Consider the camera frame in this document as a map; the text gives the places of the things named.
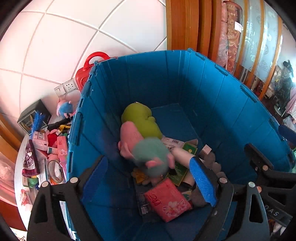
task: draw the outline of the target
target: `red handle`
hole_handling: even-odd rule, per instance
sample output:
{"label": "red handle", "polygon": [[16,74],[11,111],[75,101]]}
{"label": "red handle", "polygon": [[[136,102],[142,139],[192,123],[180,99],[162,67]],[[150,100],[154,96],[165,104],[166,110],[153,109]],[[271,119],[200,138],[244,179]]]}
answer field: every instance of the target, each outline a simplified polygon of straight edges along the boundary
{"label": "red handle", "polygon": [[87,57],[87,59],[86,59],[86,61],[84,63],[84,66],[83,66],[83,70],[88,69],[89,67],[94,65],[94,64],[89,64],[89,61],[93,57],[102,57],[104,60],[110,59],[110,57],[104,52],[94,52],[90,56]]}

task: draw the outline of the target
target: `blue plastic bin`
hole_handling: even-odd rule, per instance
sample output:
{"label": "blue plastic bin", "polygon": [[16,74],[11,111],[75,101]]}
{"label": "blue plastic bin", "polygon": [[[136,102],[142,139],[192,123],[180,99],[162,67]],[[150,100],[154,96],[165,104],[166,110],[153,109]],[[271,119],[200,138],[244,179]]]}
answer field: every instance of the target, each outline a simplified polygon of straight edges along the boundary
{"label": "blue plastic bin", "polygon": [[[277,121],[245,85],[203,55],[191,49],[157,51],[96,63],[73,121],[67,178],[78,177],[99,155],[108,158],[107,173],[93,190],[94,197],[83,203],[105,241],[193,240],[211,210],[195,209],[169,223],[143,223],[132,167],[117,149],[121,114],[133,102],[152,109],[165,136],[198,138],[199,150],[209,145],[233,183],[256,179],[244,154],[247,143],[257,147],[275,170],[292,168],[295,157],[279,135]],[[232,205],[221,239],[234,209]]]}

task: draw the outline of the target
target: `barcode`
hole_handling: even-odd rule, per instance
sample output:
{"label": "barcode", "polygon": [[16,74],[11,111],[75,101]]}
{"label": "barcode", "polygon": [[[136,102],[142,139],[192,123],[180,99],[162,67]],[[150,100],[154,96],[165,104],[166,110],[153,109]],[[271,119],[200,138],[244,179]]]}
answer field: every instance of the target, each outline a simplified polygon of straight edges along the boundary
{"label": "barcode", "polygon": [[141,210],[142,210],[142,214],[146,214],[145,207],[142,207]]}

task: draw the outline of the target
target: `black box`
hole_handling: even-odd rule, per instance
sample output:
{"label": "black box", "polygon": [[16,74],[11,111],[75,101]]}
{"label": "black box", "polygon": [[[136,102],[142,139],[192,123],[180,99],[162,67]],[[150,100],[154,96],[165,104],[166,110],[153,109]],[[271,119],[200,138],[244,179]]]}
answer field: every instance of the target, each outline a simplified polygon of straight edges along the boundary
{"label": "black box", "polygon": [[31,134],[32,121],[33,121],[37,111],[39,113],[41,113],[42,115],[45,115],[45,118],[43,120],[43,124],[42,124],[41,128],[44,128],[45,126],[47,126],[47,124],[52,116],[49,113],[49,111],[47,110],[47,108],[45,107],[45,105],[42,103],[41,100],[37,100],[34,104],[31,104],[27,109],[25,109],[21,113],[19,119],[17,120],[18,124],[21,126],[21,128],[23,128],[23,130],[28,135]]}

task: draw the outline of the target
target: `pink tissue pack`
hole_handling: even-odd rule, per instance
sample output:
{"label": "pink tissue pack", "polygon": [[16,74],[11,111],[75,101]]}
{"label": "pink tissue pack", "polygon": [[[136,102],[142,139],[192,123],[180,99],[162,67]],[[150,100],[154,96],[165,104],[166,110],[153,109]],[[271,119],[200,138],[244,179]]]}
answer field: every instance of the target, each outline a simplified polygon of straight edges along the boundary
{"label": "pink tissue pack", "polygon": [[169,222],[185,211],[192,209],[191,204],[169,178],[150,189],[144,196],[153,210],[165,222]]}
{"label": "pink tissue pack", "polygon": [[57,149],[58,149],[58,157],[60,160],[60,165],[64,170],[64,176],[67,174],[67,157],[68,157],[68,146],[67,139],[65,136],[57,137]]}

